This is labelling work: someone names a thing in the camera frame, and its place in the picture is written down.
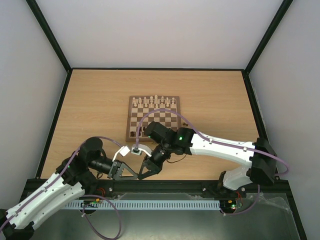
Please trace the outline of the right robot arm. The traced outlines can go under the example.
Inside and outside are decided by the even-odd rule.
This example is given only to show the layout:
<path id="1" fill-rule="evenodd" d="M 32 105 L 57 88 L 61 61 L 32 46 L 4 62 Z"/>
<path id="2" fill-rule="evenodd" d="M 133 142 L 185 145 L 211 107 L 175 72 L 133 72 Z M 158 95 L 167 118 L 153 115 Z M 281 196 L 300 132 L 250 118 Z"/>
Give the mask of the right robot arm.
<path id="1" fill-rule="evenodd" d="M 154 150 L 142 144 L 134 144 L 132 153 L 146 156 L 138 179 L 142 180 L 158 174 L 163 163 L 172 154 L 210 156 L 228 160 L 239 164 L 234 170 L 221 173 L 218 191 L 229 196 L 235 190 L 245 185 L 255 183 L 261 186 L 272 186 L 276 175 L 276 153 L 270 143 L 264 138 L 257 138 L 255 142 L 232 141 L 217 138 L 197 132 L 191 128 L 181 127 L 173 130 L 159 122 L 151 122 L 144 133 L 157 143 Z"/>

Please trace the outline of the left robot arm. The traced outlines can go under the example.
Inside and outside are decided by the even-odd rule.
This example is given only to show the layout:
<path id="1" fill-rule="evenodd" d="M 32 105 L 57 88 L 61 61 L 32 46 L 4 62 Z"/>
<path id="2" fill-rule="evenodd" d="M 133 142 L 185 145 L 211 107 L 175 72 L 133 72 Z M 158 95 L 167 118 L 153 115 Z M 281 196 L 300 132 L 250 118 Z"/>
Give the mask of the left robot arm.
<path id="1" fill-rule="evenodd" d="M 135 180 L 137 174 L 123 161 L 108 158 L 102 137 L 90 137 L 31 195 L 16 206 L 0 211 L 0 231 L 6 240 L 29 240 L 35 230 L 69 202 L 88 195 L 95 197 L 96 170 L 108 178 Z"/>

